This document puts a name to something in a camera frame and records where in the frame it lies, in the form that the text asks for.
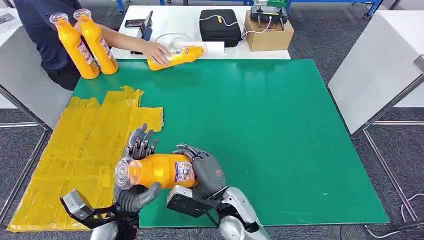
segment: white paper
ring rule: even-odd
[[[21,20],[16,15],[17,13],[15,9],[0,9],[0,33],[11,29],[17,29],[22,25]]]

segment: person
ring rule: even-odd
[[[78,0],[15,0],[14,1],[23,27],[41,55],[41,66],[53,82],[62,88],[73,91],[81,75],[63,47],[56,27],[50,23],[50,15],[65,13],[69,22],[81,32],[74,12],[81,9]],[[156,42],[128,36],[100,25],[102,36],[109,46],[143,53],[156,64],[167,65],[168,50]]]

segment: yellow plastic sheet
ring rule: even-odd
[[[78,189],[94,208],[112,204],[115,165],[129,134],[142,124],[159,132],[162,107],[138,107],[143,91],[124,86],[97,99],[72,97],[38,162],[7,230],[87,230],[59,200]]]

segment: blue metal rack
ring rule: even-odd
[[[215,1],[231,1],[231,2],[243,2],[246,4],[249,4],[250,6],[253,6],[254,0],[215,0]],[[183,0],[183,5],[188,5],[188,0]],[[161,6],[165,5],[165,0],[159,0],[159,3]],[[122,2],[122,0],[116,0],[116,5],[118,5],[118,10],[120,13],[124,14],[124,4]]]
[[[217,0],[217,1],[231,1],[231,2],[244,2],[246,4],[249,4],[252,6],[254,4],[254,0]],[[358,0],[288,0],[288,3],[285,5],[285,9],[287,12],[289,12],[290,5],[293,2],[297,3],[361,3]],[[379,6],[382,4],[383,0],[367,0],[367,2],[371,3],[371,7],[369,8],[368,12],[363,15],[364,18],[368,18],[369,16],[372,16],[376,10],[379,8]],[[165,0],[159,0],[159,3],[161,6],[165,5]],[[124,4],[122,0],[116,0],[116,4],[118,5],[118,10],[120,13],[124,13]],[[188,0],[183,1],[184,5],[188,5]]]
[[[366,0],[364,2],[371,3],[371,7],[369,8],[368,12],[363,15],[363,17],[366,19],[369,16],[372,16],[376,10],[379,8],[379,6],[382,4],[383,0]],[[287,5],[285,6],[285,9],[287,12],[289,11],[290,5],[292,3],[362,3],[358,0],[288,0]]]

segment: green table surface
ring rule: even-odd
[[[73,95],[101,103],[124,85],[145,91],[143,107],[163,107],[156,152],[187,143],[214,154],[261,224],[389,221],[312,60],[198,59],[161,71],[120,60]],[[141,227],[213,226],[167,209],[168,192],[140,211]]]

